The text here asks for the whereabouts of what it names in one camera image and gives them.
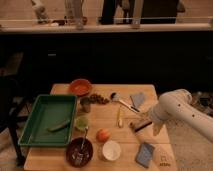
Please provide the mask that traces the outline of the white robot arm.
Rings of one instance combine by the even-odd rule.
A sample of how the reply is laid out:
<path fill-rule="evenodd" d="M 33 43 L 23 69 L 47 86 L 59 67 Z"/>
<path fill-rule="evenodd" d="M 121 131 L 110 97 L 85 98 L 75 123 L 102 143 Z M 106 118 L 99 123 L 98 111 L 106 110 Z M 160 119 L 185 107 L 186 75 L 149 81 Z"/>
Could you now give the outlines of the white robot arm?
<path fill-rule="evenodd" d="M 192 105 L 192 95 L 186 89 L 161 94 L 148 114 L 154 124 L 162 125 L 170 117 L 184 121 L 213 143 L 213 118 Z"/>

